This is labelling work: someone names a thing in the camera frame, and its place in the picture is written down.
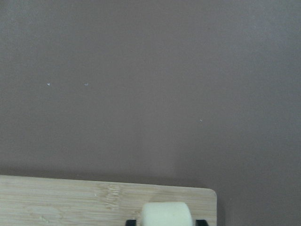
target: gray table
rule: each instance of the gray table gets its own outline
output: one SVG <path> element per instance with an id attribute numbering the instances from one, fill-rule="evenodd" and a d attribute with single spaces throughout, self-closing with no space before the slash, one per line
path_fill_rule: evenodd
<path id="1" fill-rule="evenodd" d="M 197 186 L 301 221 L 301 2 L 0 1 L 0 174 Z"/>

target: cutting board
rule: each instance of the cutting board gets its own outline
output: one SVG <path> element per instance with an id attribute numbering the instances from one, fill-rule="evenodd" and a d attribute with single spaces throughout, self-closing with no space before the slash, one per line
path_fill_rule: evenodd
<path id="1" fill-rule="evenodd" d="M 0 176 L 2 226 L 139 226 L 146 202 L 185 202 L 194 220 L 216 226 L 211 189 Z"/>

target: white block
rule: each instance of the white block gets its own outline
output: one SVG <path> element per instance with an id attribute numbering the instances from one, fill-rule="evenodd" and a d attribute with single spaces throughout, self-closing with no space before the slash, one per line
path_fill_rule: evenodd
<path id="1" fill-rule="evenodd" d="M 188 206 L 184 202 L 149 202 L 142 209 L 142 226 L 192 226 Z"/>

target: wood grain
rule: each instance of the wood grain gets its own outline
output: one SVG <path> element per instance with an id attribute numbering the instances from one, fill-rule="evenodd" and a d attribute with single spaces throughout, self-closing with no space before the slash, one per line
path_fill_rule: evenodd
<path id="1" fill-rule="evenodd" d="M 1 226 L 124 226 L 146 202 L 185 202 L 216 226 L 216 194 L 192 187 L 0 176 Z"/>

